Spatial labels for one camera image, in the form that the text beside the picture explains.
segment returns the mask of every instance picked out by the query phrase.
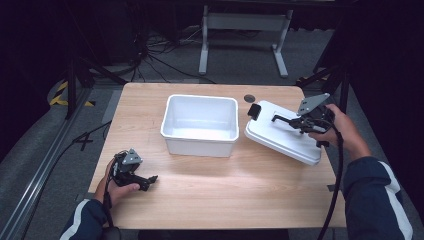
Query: gray floor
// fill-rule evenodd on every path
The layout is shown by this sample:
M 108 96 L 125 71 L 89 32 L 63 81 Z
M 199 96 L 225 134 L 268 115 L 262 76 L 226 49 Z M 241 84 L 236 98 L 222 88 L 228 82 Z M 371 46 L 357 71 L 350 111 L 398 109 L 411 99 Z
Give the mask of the gray floor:
M 153 61 L 146 59 L 151 65 L 142 62 L 133 81 L 197 84 L 209 83 L 211 80 L 218 84 L 293 85 L 299 77 L 313 74 L 312 69 L 332 33 L 332 31 L 289 31 L 283 47 L 283 57 L 289 72 L 287 79 L 279 76 L 273 54 L 270 51 L 271 44 L 278 39 L 278 36 L 270 33 L 258 35 L 248 33 L 246 36 L 246 33 L 226 32 L 211 36 L 208 69 L 205 76 L 201 77 L 197 74 L 201 49 L 199 44 L 201 39 L 197 37 L 190 39 L 193 42 L 189 45 L 179 47 L 169 53 L 153 55 L 189 75 L 182 74 L 155 59 Z M 162 45 L 159 45 L 156 49 L 160 50 L 161 47 Z M 132 75 L 129 73 L 122 77 L 131 80 Z M 58 84 L 52 88 L 49 96 L 46 96 L 46 101 L 50 101 L 61 82 L 62 79 L 58 79 Z M 315 90 L 318 86 L 319 84 L 313 84 L 305 88 L 305 95 L 319 94 Z M 82 107 L 76 113 L 75 121 L 63 139 L 60 151 L 82 133 L 101 126 L 111 118 L 120 90 L 122 90 L 122 86 L 111 80 L 98 79 L 96 81 L 87 99 L 95 102 L 95 106 Z M 333 100 L 337 101 L 338 97 L 339 94 L 336 92 Z M 0 189 L 0 215 L 2 216 L 0 226 L 2 227 L 0 229 L 5 226 L 38 166 L 49 152 L 59 129 L 66 124 L 64 121 L 66 110 L 66 106 L 63 105 L 51 106 L 51 110 L 21 138 L 0 165 L 0 182 L 2 183 Z M 349 94 L 348 114 L 358 125 L 364 138 L 367 139 L 374 155 L 389 162 L 352 90 Z M 58 239 L 78 200 L 88 189 L 106 135 L 107 127 L 101 128 L 90 134 L 93 142 L 88 143 L 85 149 L 82 150 L 81 143 L 73 144 L 60 158 L 45 186 L 31 224 L 28 225 L 25 239 Z M 337 169 L 335 149 L 330 147 L 328 154 L 334 169 Z M 407 194 L 405 194 L 405 209 L 414 228 L 415 239 L 424 239 L 423 225 Z M 25 221 L 19 228 L 16 239 L 20 238 L 24 228 Z M 125 230 L 123 232 L 124 239 L 136 239 L 137 231 Z M 344 228 L 337 228 L 334 232 L 336 239 L 347 239 Z M 291 229 L 289 233 L 292 240 L 315 239 L 319 229 Z M 332 239 L 332 231 L 327 232 L 325 239 Z

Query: black cable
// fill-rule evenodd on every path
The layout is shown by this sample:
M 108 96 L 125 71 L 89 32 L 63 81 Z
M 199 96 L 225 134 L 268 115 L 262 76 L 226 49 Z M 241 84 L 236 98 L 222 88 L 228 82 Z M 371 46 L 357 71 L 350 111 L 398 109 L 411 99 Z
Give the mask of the black cable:
M 324 225 L 322 226 L 321 232 L 318 236 L 318 240 L 322 240 L 325 232 L 327 231 L 328 224 L 330 223 L 331 217 L 333 215 L 334 208 L 336 206 L 337 196 L 339 195 L 340 182 L 341 182 L 342 174 L 343 174 L 343 162 L 344 162 L 344 160 L 343 160 L 343 136 L 333 123 L 330 123 L 330 122 L 322 120 L 322 119 L 315 119 L 315 120 L 329 124 L 334 129 L 334 131 L 336 132 L 336 136 L 337 136 L 337 148 L 338 148 L 338 152 L 339 152 L 339 167 L 337 169 L 336 183 L 334 185 L 333 197 L 331 199 L 330 207 L 328 209 L 328 213 L 327 213 L 327 217 L 325 218 Z
M 246 30 L 233 30 L 232 33 L 248 38 L 248 39 L 252 39 L 255 38 L 259 35 L 259 33 L 261 33 L 261 31 L 246 31 Z
M 144 78 L 143 74 L 141 74 L 141 72 L 140 72 L 140 68 L 139 68 L 139 67 L 137 67 L 137 71 L 138 71 L 138 78 L 139 78 L 139 79 L 140 79 L 140 78 L 143 78 L 143 82 L 146 82 L 146 79 Z
M 158 59 L 158 58 L 156 58 L 156 57 L 154 57 L 154 56 L 152 56 L 152 55 L 150 55 L 150 54 L 149 54 L 149 57 L 150 57 L 150 58 L 153 58 L 153 59 L 156 59 L 156 60 L 157 60 L 157 61 L 159 61 L 160 63 L 165 64 L 166 66 L 168 66 L 168 67 L 170 67 L 170 68 L 174 69 L 175 71 L 177 71 L 177 72 L 179 72 L 179 73 L 182 73 L 182 74 L 184 74 L 184 75 L 187 75 L 187 76 L 190 76 L 190 77 L 195 77 L 195 78 L 201 78 L 201 79 L 207 80 L 207 81 L 209 81 L 209 82 L 211 82 L 211 83 L 213 83 L 213 84 L 217 84 L 216 82 L 214 82 L 214 81 L 210 80 L 209 78 L 205 78 L 205 77 L 201 77 L 201 76 L 195 76 L 195 75 L 192 75 L 192 74 L 189 74 L 189 73 L 185 73 L 185 72 L 183 72 L 183 71 L 181 71 L 181 70 L 179 70 L 179 69 L 177 69 L 177 68 L 175 68 L 175 67 L 173 67 L 173 66 L 169 65 L 168 63 L 166 63 L 166 62 L 164 62 L 164 61 L 162 61 L 162 60 L 160 60 L 160 59 Z
M 133 81 L 134 81 L 134 76 L 135 76 L 135 72 L 136 72 L 136 71 L 137 71 L 137 68 L 134 68 L 133 75 L 132 75 L 132 77 L 131 77 L 130 82 L 133 82 Z
M 114 75 L 117 75 L 117 76 L 122 76 L 122 75 L 125 75 L 125 74 L 127 74 L 127 73 L 129 73 L 129 72 L 133 71 L 136 67 L 137 67 L 137 64 L 134 64 L 134 65 L 132 65 L 132 66 L 130 66 L 130 67 L 128 67 L 128 68 L 126 68 L 126 69 L 118 70 L 118 71 L 116 71 L 116 72 L 111 72 L 111 73 L 113 73 Z M 101 73 L 93 73 L 93 72 L 90 72 L 90 74 L 91 74 L 93 77 L 96 77 L 96 78 L 107 78 L 107 76 L 106 76 L 106 75 L 101 74 Z
M 38 204 L 40 203 L 40 199 L 41 199 L 41 195 L 43 194 L 43 191 L 44 191 L 44 188 L 46 187 L 46 184 L 47 184 L 47 181 L 49 180 L 49 178 L 50 178 L 50 176 L 51 176 L 51 174 L 52 174 L 52 172 L 53 172 L 53 170 L 54 170 L 54 168 L 56 167 L 56 165 L 57 165 L 57 163 L 59 162 L 59 159 L 65 154 L 65 152 L 72 146 L 72 145 L 74 145 L 76 142 L 78 142 L 79 140 L 81 140 L 81 139 L 83 139 L 84 137 L 86 137 L 87 135 L 89 135 L 89 134 L 91 134 L 91 133 L 93 133 L 93 132 L 95 132 L 95 131 L 97 131 L 98 129 L 100 129 L 100 128 L 102 128 L 102 127 L 104 127 L 104 126 L 106 126 L 106 125 L 109 125 L 110 123 L 111 123 L 112 121 L 109 121 L 109 122 L 107 122 L 107 123 L 105 123 L 105 124 L 103 124 L 103 125 L 101 125 L 100 127 L 97 127 L 97 128 L 95 128 L 95 129 L 93 129 L 93 130 L 91 130 L 91 131 L 89 131 L 89 132 L 85 132 L 85 133 L 83 133 L 83 134 L 81 134 L 80 136 L 78 136 L 77 138 L 74 138 L 73 140 L 72 140 L 72 142 L 59 154 L 59 156 L 56 158 L 56 160 L 55 160 L 55 162 L 53 163 L 53 166 L 50 168 L 50 171 L 47 173 L 47 178 L 46 178 L 46 180 L 44 181 L 44 183 L 43 183 L 43 185 L 41 186 L 41 189 L 40 189 L 40 193 L 37 195 L 37 198 L 35 199 L 35 203 L 34 203 L 34 207 L 32 208 L 32 212 L 31 212 L 31 215 L 29 216 L 29 218 L 28 218 L 28 221 L 27 221 L 27 224 L 25 225 L 25 229 L 24 229 L 24 231 L 23 231 L 23 233 L 22 233 L 22 237 L 21 237 L 21 239 L 23 240 L 23 239 L 25 239 L 25 236 L 26 236 L 26 233 L 28 232 L 28 229 L 29 229 L 29 226 L 30 226 L 30 224 L 31 224 L 31 221 L 32 221 L 32 219 L 34 218 L 34 215 L 35 215 L 35 211 L 37 210 L 37 207 L 38 207 Z
M 167 82 L 167 83 L 171 83 L 170 81 L 168 81 L 168 80 L 166 80 L 165 79 L 165 77 L 158 71 L 158 70 L 156 70 L 156 68 L 155 67 L 153 67 L 153 65 L 151 64 L 151 63 L 149 63 L 148 61 L 146 61 L 146 60 L 144 60 L 147 64 L 149 64 L 150 65 L 150 67 L 153 69 L 153 70 L 155 70 L 155 72 L 157 73 L 157 74 L 159 74 L 161 77 L 162 77 L 162 79 L 165 81 L 165 82 Z
M 196 39 L 201 33 L 202 33 L 202 26 L 199 26 L 199 28 L 197 28 L 194 32 L 184 32 L 181 31 L 181 39 L 179 40 L 179 43 L 181 43 L 181 41 L 196 41 L 194 39 Z
M 151 54 L 155 54 L 155 55 L 159 55 L 162 53 L 170 53 L 172 51 L 174 51 L 175 49 L 181 48 L 181 47 L 185 47 L 188 46 L 190 44 L 192 44 L 193 42 L 197 42 L 196 40 L 189 40 L 190 38 L 195 38 L 197 35 L 199 35 L 201 33 L 200 31 L 201 29 L 198 29 L 192 33 L 189 33 L 190 35 L 185 38 L 185 39 L 180 39 L 178 40 L 178 42 L 175 44 L 171 41 L 166 40 L 163 36 L 160 35 L 151 35 L 147 41 L 147 47 L 149 48 L 149 53 Z M 158 46 L 162 45 L 163 49 L 162 50 L 156 50 L 156 49 L 152 49 L 152 48 L 157 48 Z
M 117 155 L 121 153 L 116 154 L 115 157 L 113 158 L 112 165 L 110 166 L 109 172 L 107 174 L 105 189 L 103 191 L 103 209 L 104 209 L 104 212 L 106 213 L 106 218 L 109 223 L 109 227 L 114 227 L 114 225 L 113 225 L 112 215 L 110 214 L 110 208 L 112 207 L 112 200 L 110 199 L 108 188 L 109 188 L 110 181 L 112 181 L 112 172 L 114 171 Z

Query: wrist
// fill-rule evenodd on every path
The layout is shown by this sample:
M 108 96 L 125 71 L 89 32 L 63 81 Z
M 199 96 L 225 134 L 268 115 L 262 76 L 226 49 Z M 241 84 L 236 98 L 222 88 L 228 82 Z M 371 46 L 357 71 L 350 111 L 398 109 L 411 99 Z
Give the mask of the wrist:
M 364 141 L 356 142 L 354 145 L 347 148 L 347 150 L 351 160 L 357 160 L 363 157 L 371 156 L 371 151 Z
M 106 179 L 102 178 L 99 185 L 97 185 L 96 192 L 94 193 L 94 199 L 98 200 L 100 203 L 103 203 L 105 195 Z

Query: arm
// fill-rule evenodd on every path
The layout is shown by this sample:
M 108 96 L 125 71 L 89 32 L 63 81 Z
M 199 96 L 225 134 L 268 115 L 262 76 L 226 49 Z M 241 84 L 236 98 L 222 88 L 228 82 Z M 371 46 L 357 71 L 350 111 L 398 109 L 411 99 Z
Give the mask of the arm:
M 390 167 L 374 157 L 349 164 L 343 195 L 349 239 L 411 239 L 400 186 Z
M 86 199 L 78 204 L 69 218 L 60 240 L 100 239 L 106 220 L 102 203 Z
M 334 124 L 353 160 L 344 176 L 343 194 L 349 239 L 411 239 L 412 227 L 401 204 L 400 186 L 390 167 L 371 156 L 352 120 L 335 105 Z M 317 141 L 337 146 L 334 130 L 310 133 Z
M 100 239 L 102 236 L 103 225 L 107 221 L 107 216 L 103 207 L 103 197 L 112 163 L 113 159 L 106 168 L 105 176 L 100 180 L 99 185 L 97 185 L 94 199 L 84 200 L 78 204 L 62 232 L 61 240 Z M 119 199 L 125 197 L 130 192 L 137 191 L 139 188 L 140 186 L 136 183 L 118 187 L 113 180 L 110 181 L 108 192 L 112 206 L 115 206 L 119 202 Z

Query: white container lid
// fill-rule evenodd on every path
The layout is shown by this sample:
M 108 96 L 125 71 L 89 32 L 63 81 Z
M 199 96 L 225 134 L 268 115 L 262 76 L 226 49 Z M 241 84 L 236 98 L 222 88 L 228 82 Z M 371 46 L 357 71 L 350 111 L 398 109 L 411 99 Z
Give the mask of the white container lid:
M 308 165 L 318 164 L 321 148 L 316 146 L 316 140 L 284 121 L 272 121 L 276 114 L 287 119 L 298 118 L 295 112 L 267 101 L 257 104 L 261 112 L 256 121 L 251 119 L 247 123 L 245 134 L 248 138 Z

